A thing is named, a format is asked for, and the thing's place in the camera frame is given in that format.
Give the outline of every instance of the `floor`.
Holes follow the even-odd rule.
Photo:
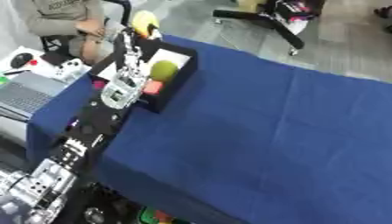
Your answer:
[[[153,11],[161,30],[172,35],[224,46],[298,67],[392,82],[392,35],[382,27],[390,21],[374,17],[387,0],[327,0],[320,19],[299,36],[305,49],[295,57],[276,33],[256,24],[225,20],[215,24],[213,9],[235,6],[230,0],[133,0],[135,11]]]

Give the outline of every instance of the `laptop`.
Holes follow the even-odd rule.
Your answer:
[[[24,72],[0,85],[0,111],[5,116],[29,120],[34,112],[62,92],[65,83]]]

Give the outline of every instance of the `computer mouse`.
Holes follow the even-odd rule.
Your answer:
[[[12,68],[20,68],[26,65],[30,60],[32,60],[32,54],[28,52],[23,52],[15,56],[10,62]]]

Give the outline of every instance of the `blue tablecloth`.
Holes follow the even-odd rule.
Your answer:
[[[160,115],[133,111],[97,177],[199,224],[392,222],[392,86],[167,37],[199,71]],[[39,159],[86,102],[83,78],[28,127]]]

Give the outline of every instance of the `robotic arm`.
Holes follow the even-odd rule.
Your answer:
[[[151,34],[157,34],[156,26],[149,27]],[[115,53],[121,54],[116,55],[115,78],[98,90],[70,122],[50,157],[32,173],[0,173],[0,223],[56,221],[78,182],[122,127],[150,78],[150,72],[140,60],[142,51],[137,46],[140,38],[133,28],[119,34]]]

